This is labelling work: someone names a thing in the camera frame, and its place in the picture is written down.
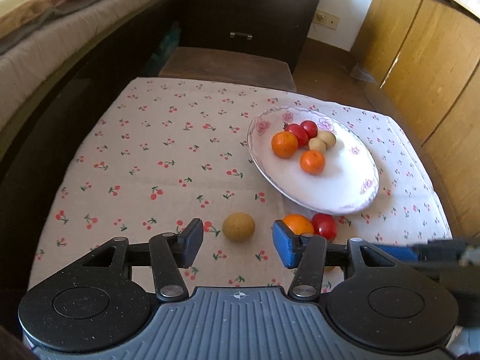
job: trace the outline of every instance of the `electrical outlet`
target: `electrical outlet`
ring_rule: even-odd
[[[338,23],[340,22],[340,17],[333,16],[327,12],[317,10],[315,11],[313,22],[315,24],[320,24],[321,26],[331,28],[332,30],[336,30],[338,27]]]

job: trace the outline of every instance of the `drawer handle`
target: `drawer handle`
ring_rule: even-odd
[[[235,38],[236,36],[243,36],[244,38],[247,38],[248,41],[251,41],[251,38],[253,38],[252,35],[250,34],[245,34],[243,32],[231,32],[230,33],[230,38]]]

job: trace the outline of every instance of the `table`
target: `table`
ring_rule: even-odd
[[[246,131],[260,112],[282,105],[314,109],[337,119],[371,151],[380,190],[371,207],[336,217],[338,237],[406,244],[451,237],[443,209],[421,161],[388,116],[296,93],[186,79],[133,80],[85,138],[47,218],[30,285],[116,236],[147,242],[180,232],[192,218],[204,223],[204,242],[187,287],[288,288],[272,243],[274,220],[290,212],[311,216],[284,199],[261,176],[248,154]],[[221,232],[232,212],[247,212],[254,236],[230,243]],[[133,279],[153,291],[150,268]],[[339,268],[323,278],[323,291],[342,280]]]

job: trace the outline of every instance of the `wooden cabinet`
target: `wooden cabinet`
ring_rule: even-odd
[[[423,142],[480,59],[480,24],[440,0],[423,0],[382,89]]]
[[[435,163],[465,235],[480,228],[480,69],[424,149]]]
[[[293,71],[319,0],[180,0],[185,47],[279,59]]]
[[[351,49],[382,83],[400,50],[422,0],[373,0]]]

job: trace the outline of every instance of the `white wall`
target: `white wall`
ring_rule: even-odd
[[[308,37],[350,51],[372,0],[320,0],[318,9],[340,17],[336,30],[312,24]]]

